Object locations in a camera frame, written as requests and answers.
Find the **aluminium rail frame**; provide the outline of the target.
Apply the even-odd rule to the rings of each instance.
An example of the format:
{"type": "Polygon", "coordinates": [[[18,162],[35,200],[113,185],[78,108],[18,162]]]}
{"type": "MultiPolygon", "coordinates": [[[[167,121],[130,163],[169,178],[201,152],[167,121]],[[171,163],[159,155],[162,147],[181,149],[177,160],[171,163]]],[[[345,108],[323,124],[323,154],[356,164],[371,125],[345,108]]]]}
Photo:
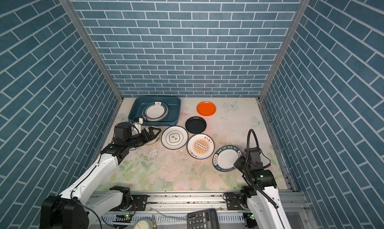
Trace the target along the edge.
{"type": "MultiPolygon", "coordinates": [[[[176,219],[177,214],[183,214],[182,219],[187,223],[187,214],[197,211],[203,211],[207,209],[215,209],[217,215],[220,219],[220,215],[227,214],[230,212],[227,210],[225,201],[223,200],[222,195],[229,192],[165,192],[165,193],[149,193],[144,192],[142,194],[137,194],[131,192],[132,195],[148,195],[148,201],[145,211],[141,212],[153,212],[161,214],[165,217],[176,219]]],[[[311,215],[311,210],[309,204],[305,200],[303,193],[299,192],[290,192],[287,190],[280,191],[280,198],[283,205],[283,208],[286,212],[287,218],[290,213],[297,213],[301,219],[301,225],[306,228],[315,228],[316,223],[314,218],[311,215]]],[[[97,198],[103,196],[104,194],[92,194],[89,202],[96,200],[97,198]]],[[[109,212],[105,213],[103,216],[107,215],[132,215],[132,220],[140,215],[139,211],[118,211],[117,209],[112,209],[109,212]]],[[[240,215],[243,216],[243,213],[251,213],[248,210],[239,210],[237,211],[240,215]]],[[[291,229],[294,228],[294,224],[289,220],[291,224],[291,229]]],[[[115,228],[123,228],[125,224],[121,223],[112,226],[115,228]]]]}

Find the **green circuit board left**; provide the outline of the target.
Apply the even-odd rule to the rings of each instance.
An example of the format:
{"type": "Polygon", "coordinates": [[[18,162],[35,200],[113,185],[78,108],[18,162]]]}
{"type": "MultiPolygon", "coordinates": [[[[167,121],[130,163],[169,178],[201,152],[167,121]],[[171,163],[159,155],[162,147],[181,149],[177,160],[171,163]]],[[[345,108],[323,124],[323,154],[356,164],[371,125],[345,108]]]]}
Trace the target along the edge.
{"type": "Polygon", "coordinates": [[[130,224],[132,221],[132,215],[130,214],[124,214],[124,215],[116,215],[115,219],[113,220],[114,225],[118,224],[130,224]]]}

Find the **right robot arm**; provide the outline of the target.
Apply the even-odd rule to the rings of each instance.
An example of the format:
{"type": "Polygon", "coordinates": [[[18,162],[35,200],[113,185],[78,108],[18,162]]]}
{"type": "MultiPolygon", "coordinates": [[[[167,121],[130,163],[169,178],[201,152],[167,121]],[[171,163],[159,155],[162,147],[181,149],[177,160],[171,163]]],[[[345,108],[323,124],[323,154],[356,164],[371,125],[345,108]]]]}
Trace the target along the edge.
{"type": "Polygon", "coordinates": [[[290,229],[273,173],[264,168],[257,147],[245,149],[234,163],[246,186],[240,190],[241,205],[249,209],[260,229],[290,229]]]}

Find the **green circuit board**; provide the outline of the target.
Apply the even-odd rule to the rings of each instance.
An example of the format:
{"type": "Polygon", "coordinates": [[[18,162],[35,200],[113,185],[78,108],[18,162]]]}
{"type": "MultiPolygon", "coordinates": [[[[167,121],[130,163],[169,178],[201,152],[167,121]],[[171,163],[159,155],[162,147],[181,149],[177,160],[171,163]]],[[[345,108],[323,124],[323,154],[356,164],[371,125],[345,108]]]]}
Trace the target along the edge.
{"type": "Polygon", "coordinates": [[[130,224],[132,221],[132,215],[130,214],[124,214],[124,215],[116,215],[115,219],[113,220],[114,225],[118,224],[130,224]]]}
{"type": "Polygon", "coordinates": [[[252,213],[243,213],[243,218],[245,221],[245,227],[255,229],[258,226],[258,223],[252,213]]]}

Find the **teal plastic bin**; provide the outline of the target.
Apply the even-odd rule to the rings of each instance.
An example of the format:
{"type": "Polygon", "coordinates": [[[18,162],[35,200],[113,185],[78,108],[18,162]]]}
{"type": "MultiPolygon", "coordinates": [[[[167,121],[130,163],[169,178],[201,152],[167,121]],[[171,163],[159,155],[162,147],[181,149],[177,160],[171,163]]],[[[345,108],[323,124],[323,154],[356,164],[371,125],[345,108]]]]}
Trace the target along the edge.
{"type": "Polygon", "coordinates": [[[177,125],[181,110],[181,100],[169,96],[141,96],[138,97],[129,113],[130,121],[143,119],[147,126],[177,125]]]}

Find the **orange small plate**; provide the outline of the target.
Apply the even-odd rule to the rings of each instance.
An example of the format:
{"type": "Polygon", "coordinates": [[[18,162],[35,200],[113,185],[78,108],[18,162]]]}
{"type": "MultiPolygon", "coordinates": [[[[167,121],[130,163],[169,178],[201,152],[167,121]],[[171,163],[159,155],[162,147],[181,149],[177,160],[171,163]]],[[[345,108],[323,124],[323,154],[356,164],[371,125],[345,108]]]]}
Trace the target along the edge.
{"type": "Polygon", "coordinates": [[[216,110],[216,106],[209,101],[203,101],[197,105],[197,112],[202,116],[211,116],[215,114],[216,110]]]}

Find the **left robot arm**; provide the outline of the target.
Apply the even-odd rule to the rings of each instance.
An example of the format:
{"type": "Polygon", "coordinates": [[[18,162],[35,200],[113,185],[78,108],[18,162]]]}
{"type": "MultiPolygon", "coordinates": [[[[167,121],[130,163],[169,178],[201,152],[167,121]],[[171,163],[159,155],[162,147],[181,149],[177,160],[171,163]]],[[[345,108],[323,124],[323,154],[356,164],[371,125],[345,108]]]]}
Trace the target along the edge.
{"type": "Polygon", "coordinates": [[[87,229],[112,209],[130,212],[135,206],[128,187],[113,186],[103,196],[89,202],[91,195],[128,154],[155,140],[161,129],[149,126],[139,130],[131,122],[115,125],[111,143],[101,150],[93,165],[57,196],[47,197],[41,206],[41,229],[87,229]]]}

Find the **round white clock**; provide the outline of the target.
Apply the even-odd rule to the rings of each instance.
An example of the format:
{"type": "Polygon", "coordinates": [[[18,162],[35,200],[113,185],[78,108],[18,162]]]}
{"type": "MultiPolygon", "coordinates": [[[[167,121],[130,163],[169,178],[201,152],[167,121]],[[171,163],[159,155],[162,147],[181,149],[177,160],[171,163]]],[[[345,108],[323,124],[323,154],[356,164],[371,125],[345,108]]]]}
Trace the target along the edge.
{"type": "Polygon", "coordinates": [[[135,225],[134,229],[155,229],[156,223],[152,219],[149,218],[143,218],[140,219],[135,225]]]}

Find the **black calculator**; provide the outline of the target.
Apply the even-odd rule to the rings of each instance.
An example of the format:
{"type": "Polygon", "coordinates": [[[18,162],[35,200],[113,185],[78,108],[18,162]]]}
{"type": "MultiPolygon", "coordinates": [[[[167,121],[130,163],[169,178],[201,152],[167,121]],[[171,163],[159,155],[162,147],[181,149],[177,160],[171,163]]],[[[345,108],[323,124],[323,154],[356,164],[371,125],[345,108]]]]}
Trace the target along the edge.
{"type": "Polygon", "coordinates": [[[188,229],[220,229],[219,217],[215,209],[207,209],[187,214],[188,229]]]}

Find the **green rim plate white lettering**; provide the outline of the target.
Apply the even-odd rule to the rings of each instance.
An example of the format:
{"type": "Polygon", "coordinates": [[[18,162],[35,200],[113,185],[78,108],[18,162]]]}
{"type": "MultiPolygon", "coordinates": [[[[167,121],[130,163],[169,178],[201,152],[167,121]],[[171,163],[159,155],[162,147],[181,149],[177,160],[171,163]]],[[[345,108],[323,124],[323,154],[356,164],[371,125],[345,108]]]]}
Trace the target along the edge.
{"type": "Polygon", "coordinates": [[[236,169],[234,164],[241,155],[242,152],[238,147],[225,145],[214,153],[213,166],[222,173],[233,171],[236,169]]]}

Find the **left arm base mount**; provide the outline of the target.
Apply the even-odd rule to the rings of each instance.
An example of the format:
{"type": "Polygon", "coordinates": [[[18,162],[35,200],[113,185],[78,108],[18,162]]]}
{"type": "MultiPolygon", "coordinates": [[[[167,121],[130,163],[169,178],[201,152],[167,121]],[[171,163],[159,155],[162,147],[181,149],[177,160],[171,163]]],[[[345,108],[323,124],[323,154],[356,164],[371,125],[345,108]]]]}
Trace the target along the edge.
{"type": "Polygon", "coordinates": [[[130,201],[127,204],[118,206],[118,211],[145,211],[148,201],[148,195],[132,195],[130,201]]]}

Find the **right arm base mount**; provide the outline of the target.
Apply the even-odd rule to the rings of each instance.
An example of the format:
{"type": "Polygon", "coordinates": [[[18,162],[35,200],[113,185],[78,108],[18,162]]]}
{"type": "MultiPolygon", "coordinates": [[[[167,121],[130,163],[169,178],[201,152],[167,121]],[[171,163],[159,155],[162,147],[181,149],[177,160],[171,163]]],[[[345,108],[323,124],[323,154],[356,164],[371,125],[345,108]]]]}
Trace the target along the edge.
{"type": "Polygon", "coordinates": [[[248,210],[246,203],[246,194],[244,192],[237,193],[224,193],[222,195],[223,200],[226,203],[227,210],[229,211],[239,211],[239,210],[248,210]]]}

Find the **green circuit board right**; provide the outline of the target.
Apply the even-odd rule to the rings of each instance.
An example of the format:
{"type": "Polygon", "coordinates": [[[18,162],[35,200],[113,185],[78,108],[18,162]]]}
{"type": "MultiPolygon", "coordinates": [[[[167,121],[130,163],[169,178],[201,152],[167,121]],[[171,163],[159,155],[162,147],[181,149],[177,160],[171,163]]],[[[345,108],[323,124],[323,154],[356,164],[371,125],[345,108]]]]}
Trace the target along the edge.
{"type": "Polygon", "coordinates": [[[243,218],[245,221],[245,227],[255,229],[258,226],[258,223],[252,213],[243,213],[243,218]]]}

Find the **white plate cloud emblem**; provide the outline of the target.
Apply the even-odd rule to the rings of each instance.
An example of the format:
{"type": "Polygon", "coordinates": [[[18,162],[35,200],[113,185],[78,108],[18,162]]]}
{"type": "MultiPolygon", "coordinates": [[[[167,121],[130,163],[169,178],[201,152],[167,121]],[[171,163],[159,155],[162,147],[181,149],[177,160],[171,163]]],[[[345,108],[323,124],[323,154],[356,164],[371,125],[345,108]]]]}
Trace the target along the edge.
{"type": "Polygon", "coordinates": [[[181,126],[167,128],[161,137],[163,146],[170,150],[177,150],[187,144],[189,135],[186,129],[181,126]]]}

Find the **white plate orange sunburst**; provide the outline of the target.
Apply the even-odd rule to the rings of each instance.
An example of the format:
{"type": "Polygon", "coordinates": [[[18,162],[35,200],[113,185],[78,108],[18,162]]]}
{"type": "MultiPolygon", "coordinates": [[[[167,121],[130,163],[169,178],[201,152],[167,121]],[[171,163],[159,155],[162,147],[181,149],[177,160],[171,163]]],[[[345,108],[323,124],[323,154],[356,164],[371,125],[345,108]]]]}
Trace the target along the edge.
{"type": "Polygon", "coordinates": [[[194,159],[207,159],[213,155],[214,151],[215,143],[206,134],[193,135],[187,142],[187,152],[194,159]]]}

